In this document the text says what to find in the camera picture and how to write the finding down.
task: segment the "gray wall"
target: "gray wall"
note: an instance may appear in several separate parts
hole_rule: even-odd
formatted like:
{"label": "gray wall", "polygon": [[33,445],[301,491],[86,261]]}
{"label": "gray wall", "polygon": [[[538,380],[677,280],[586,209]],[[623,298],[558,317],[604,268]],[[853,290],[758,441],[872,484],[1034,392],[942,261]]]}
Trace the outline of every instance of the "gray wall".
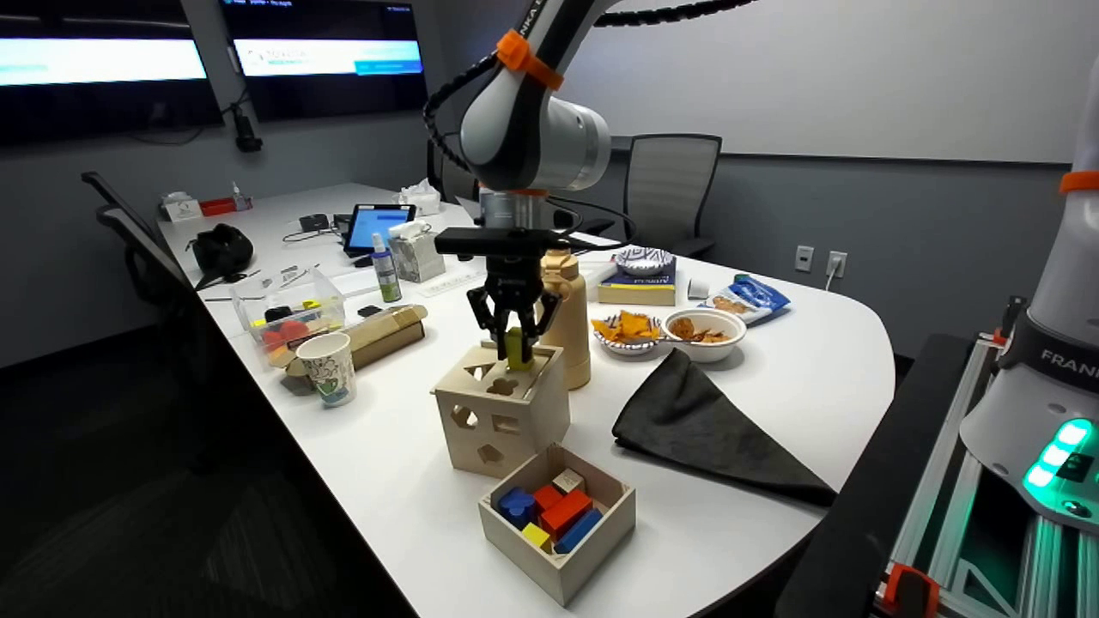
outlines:
{"label": "gray wall", "polygon": [[[220,102],[240,91],[223,66],[223,25],[216,0],[186,0],[207,72]],[[430,0],[415,0],[430,83],[446,80]],[[146,326],[154,317],[134,298],[125,276],[125,243],[95,224],[99,200],[80,181],[95,168],[146,224],[159,195],[186,187],[199,200],[225,195],[229,181],[254,195],[328,181],[410,185],[421,178],[420,114],[269,122],[260,153],[236,153],[223,128],[191,144],[81,142],[55,148],[0,152],[0,366],[40,353]]]}
{"label": "gray wall", "polygon": [[[493,0],[441,11],[458,66],[520,20]],[[1056,176],[1038,165],[724,159],[705,229],[719,261],[803,285],[823,285],[827,246],[849,249],[833,290],[872,304],[901,353],[921,353],[932,332],[972,336],[999,321],[1005,295],[1034,295],[1062,219]],[[582,195],[611,205],[617,193],[623,159]],[[795,243],[817,246],[813,276],[793,270]]]}

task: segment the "cardboard box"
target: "cardboard box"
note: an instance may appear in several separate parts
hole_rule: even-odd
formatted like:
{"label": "cardboard box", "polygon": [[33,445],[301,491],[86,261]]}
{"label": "cardboard box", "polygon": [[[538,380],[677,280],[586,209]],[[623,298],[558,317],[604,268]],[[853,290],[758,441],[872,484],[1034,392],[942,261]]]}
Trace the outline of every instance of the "cardboard box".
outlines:
{"label": "cardboard box", "polygon": [[594,298],[601,304],[677,304],[677,265],[649,278],[611,270],[597,280]]}
{"label": "cardboard box", "polygon": [[[549,484],[558,469],[578,469],[592,502],[601,507],[601,522],[581,540],[572,552],[546,552],[521,540],[521,531],[493,510],[497,499],[511,487],[536,491]],[[586,575],[611,556],[615,544],[635,525],[635,491],[594,463],[581,460],[563,445],[549,445],[515,468],[500,484],[476,502],[485,540],[500,548],[525,575],[531,575],[549,597],[565,603]]]}

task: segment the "green light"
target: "green light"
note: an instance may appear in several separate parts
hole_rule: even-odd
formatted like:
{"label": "green light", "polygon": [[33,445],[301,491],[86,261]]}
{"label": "green light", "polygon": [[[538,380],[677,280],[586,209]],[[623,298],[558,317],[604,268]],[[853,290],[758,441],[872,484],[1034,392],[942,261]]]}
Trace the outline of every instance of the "green light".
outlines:
{"label": "green light", "polygon": [[1039,452],[1039,463],[1051,463],[1053,469],[1056,469],[1063,460],[1068,460],[1068,449],[1062,449],[1062,445],[1053,445],[1053,441]]}
{"label": "green light", "polygon": [[1053,472],[1044,468],[1030,468],[1030,472],[1028,472],[1028,484],[1034,484],[1034,487],[1048,487],[1051,480],[1053,480]]}
{"label": "green light", "polygon": [[1087,432],[1091,432],[1091,421],[1070,417],[1068,427],[1062,427],[1056,441],[1075,449]]}

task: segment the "power outlet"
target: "power outlet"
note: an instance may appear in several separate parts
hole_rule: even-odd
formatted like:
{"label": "power outlet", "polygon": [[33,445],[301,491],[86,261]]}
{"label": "power outlet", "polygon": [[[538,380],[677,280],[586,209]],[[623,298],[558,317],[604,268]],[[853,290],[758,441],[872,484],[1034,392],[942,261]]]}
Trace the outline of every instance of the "power outlet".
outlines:
{"label": "power outlet", "polygon": [[795,243],[793,246],[793,268],[795,270],[813,270],[813,253],[817,253],[813,243]]}
{"label": "power outlet", "polygon": [[849,249],[827,249],[827,278],[845,278],[849,276]]}

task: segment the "screen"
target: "screen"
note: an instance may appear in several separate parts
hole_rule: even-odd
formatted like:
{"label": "screen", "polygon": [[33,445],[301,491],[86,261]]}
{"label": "screen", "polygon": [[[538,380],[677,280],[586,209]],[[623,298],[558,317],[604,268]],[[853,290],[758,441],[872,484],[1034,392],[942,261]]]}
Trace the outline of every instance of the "screen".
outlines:
{"label": "screen", "polygon": [[207,80],[191,42],[162,37],[0,37],[0,89],[74,83]]}
{"label": "screen", "polygon": [[0,144],[220,122],[177,0],[2,0]]}
{"label": "screen", "polygon": [[400,205],[360,205],[351,219],[348,246],[373,249],[373,233],[387,241],[387,229],[406,224],[413,209]]}
{"label": "screen", "polygon": [[421,55],[410,2],[223,0],[260,119],[420,108]]}

